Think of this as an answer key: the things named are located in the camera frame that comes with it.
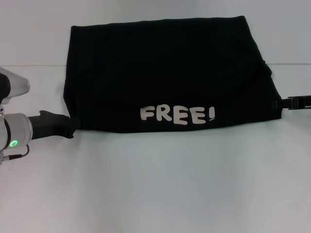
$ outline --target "black clamp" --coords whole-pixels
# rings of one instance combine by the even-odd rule
[[[289,110],[311,109],[311,96],[292,96],[282,100],[282,108]]]

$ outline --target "black fabric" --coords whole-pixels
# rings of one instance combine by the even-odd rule
[[[282,112],[245,17],[73,26],[64,99],[80,129],[117,133],[219,128]],[[157,119],[162,104],[171,121]],[[147,106],[154,115],[143,120]],[[188,109],[178,110],[188,116],[182,124],[174,106]],[[205,123],[195,123],[193,107],[204,108]]]

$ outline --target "white table surface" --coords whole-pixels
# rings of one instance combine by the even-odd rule
[[[7,113],[68,114],[71,25],[246,15],[283,98],[311,94],[311,3],[2,0],[0,65],[29,79]],[[311,111],[184,133],[77,131],[0,166],[1,233],[310,233]]]

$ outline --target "white wall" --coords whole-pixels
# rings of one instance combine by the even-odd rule
[[[311,93],[306,0],[2,0],[0,65],[31,82],[6,111],[68,114],[72,25],[245,15],[283,98]],[[184,133],[76,132],[0,166],[1,233],[309,233],[311,111]]]

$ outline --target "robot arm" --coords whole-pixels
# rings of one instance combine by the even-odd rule
[[[40,115],[35,117],[22,113],[4,114],[2,104],[8,104],[12,97],[26,94],[29,90],[27,79],[0,67],[0,165],[5,160],[27,155],[31,140],[53,135],[73,138],[77,122],[68,116],[47,111],[40,111]],[[4,150],[22,146],[27,146],[25,155],[3,155]]]

